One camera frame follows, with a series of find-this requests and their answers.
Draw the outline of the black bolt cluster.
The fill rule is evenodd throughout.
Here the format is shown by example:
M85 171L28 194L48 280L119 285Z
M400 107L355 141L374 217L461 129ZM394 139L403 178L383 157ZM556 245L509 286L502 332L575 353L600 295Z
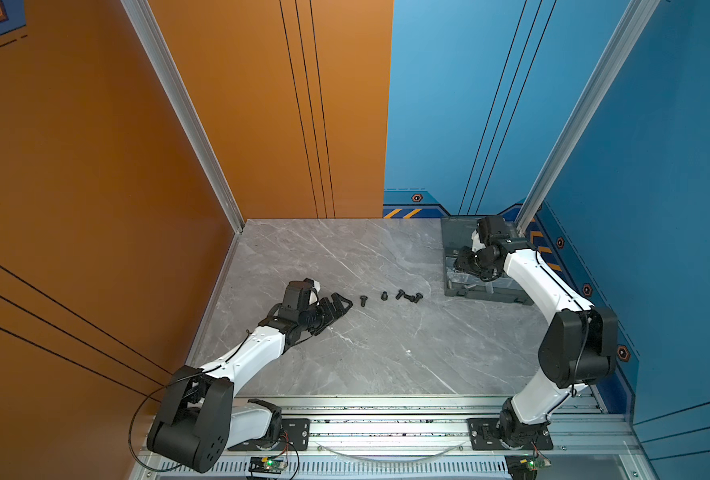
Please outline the black bolt cluster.
M412 303L418 303L423 298L423 295L421 293L416 293L414 295L406 295L405 298Z

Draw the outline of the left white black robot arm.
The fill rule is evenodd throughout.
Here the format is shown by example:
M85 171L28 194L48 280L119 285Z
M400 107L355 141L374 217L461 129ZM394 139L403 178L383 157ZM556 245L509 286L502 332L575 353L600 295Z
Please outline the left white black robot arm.
M281 407L261 399L243 406L236 395L288 350L317 337L354 306L339 293L323 296L319 282L292 281L281 302L234 348L201 367L184 365L159 388L162 400L146 447L198 473L246 442L285 447Z

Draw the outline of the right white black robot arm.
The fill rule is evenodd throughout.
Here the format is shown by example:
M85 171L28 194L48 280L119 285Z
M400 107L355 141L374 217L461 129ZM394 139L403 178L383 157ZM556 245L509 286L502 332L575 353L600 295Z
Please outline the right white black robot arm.
M454 268L484 282L503 275L515 280L548 322L538 351L539 370L505 401L498 420L502 443L513 449L530 447L569 398L614 374L618 318L561 279L537 247L503 217L479 218L471 241L460 249Z

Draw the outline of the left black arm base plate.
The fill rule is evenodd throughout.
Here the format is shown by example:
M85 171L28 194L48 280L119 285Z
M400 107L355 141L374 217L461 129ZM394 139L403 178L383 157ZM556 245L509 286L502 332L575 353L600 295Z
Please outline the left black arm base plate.
M270 425L268 432L259 439L247 440L230 447L230 451L280 451L289 441L292 451L308 449L311 421L309 418L283 418Z

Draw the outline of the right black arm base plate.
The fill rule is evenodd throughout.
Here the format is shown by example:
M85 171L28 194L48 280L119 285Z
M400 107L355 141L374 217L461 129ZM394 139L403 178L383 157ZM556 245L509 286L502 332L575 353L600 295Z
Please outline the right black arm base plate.
M502 421L495 418L469 418L467 427L472 448L483 450L554 449L548 423L526 425L517 420Z

